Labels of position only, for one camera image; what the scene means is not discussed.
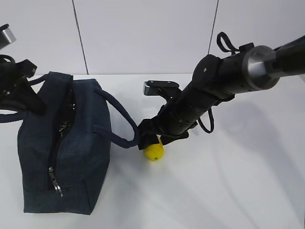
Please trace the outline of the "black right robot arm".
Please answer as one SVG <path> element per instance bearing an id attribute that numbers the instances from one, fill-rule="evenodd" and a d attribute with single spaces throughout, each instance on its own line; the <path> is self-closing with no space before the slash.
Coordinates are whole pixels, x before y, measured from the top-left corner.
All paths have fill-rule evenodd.
<path id="1" fill-rule="evenodd" d="M 221 32 L 217 44 L 228 57 L 207 55 L 197 64 L 192 80 L 181 90 L 172 81 L 148 80 L 144 83 L 146 96 L 160 96 L 166 100 L 158 114 L 139 124 L 139 149 L 161 143 L 186 139 L 188 131 L 203 125 L 201 116 L 208 113 L 214 130 L 212 107 L 234 99 L 236 94 L 273 88 L 280 78 L 302 75 L 305 72 L 305 39 L 300 37 L 278 48 L 248 43 L 235 48 L 228 36 Z"/>

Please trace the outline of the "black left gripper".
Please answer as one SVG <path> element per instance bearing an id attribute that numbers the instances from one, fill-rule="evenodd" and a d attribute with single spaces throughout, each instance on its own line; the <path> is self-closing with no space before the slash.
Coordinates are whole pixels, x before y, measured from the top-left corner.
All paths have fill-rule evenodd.
<path id="1" fill-rule="evenodd" d="M 14 59 L 0 60 L 0 109 L 16 112 L 32 112 L 43 115 L 46 104 L 28 81 L 36 73 L 37 66 L 28 59 L 15 62 Z"/>

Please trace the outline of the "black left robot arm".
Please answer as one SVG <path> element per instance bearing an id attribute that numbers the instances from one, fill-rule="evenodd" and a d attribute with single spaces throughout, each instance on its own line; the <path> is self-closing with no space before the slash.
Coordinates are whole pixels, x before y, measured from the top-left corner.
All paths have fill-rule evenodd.
<path id="1" fill-rule="evenodd" d="M 37 66 L 28 59 L 15 62 L 14 58 L 0 56 L 0 108 L 16 112 L 33 112 L 42 115 L 46 104 L 33 90 L 33 86 L 45 81 L 44 76 L 32 78 Z"/>

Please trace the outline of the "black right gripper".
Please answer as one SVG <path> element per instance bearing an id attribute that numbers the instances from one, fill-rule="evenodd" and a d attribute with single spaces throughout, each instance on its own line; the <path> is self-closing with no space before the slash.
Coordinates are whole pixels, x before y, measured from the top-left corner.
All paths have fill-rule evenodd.
<path id="1" fill-rule="evenodd" d="M 161 136 L 163 146 L 186 139 L 189 137 L 188 128 L 187 123 L 179 122 L 178 119 L 172 117 L 155 116 L 143 119 L 138 125 L 140 134 L 138 149 L 144 150 L 151 145 L 159 144 L 157 135 Z"/>

